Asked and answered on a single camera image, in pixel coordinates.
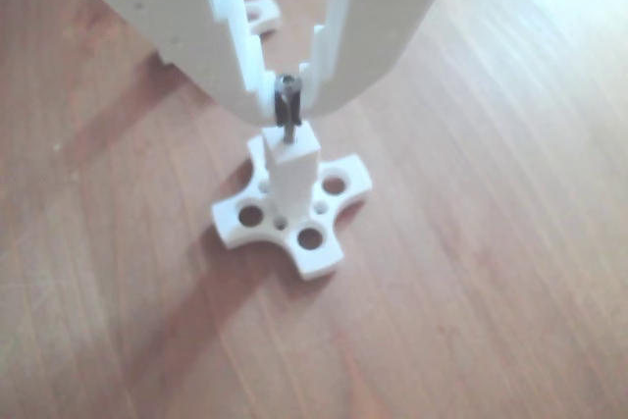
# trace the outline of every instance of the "wooden surface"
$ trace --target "wooden surface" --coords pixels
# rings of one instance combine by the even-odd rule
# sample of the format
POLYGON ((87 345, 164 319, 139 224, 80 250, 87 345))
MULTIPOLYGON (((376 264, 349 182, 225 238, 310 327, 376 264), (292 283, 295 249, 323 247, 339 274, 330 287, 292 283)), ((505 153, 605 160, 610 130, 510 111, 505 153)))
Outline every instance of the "wooden surface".
MULTIPOLYGON (((279 0, 267 63, 325 0, 279 0)), ((208 208, 255 134, 99 0, 0 0, 0 417, 628 417, 628 0, 438 0, 315 123, 376 184, 302 283, 208 208)))

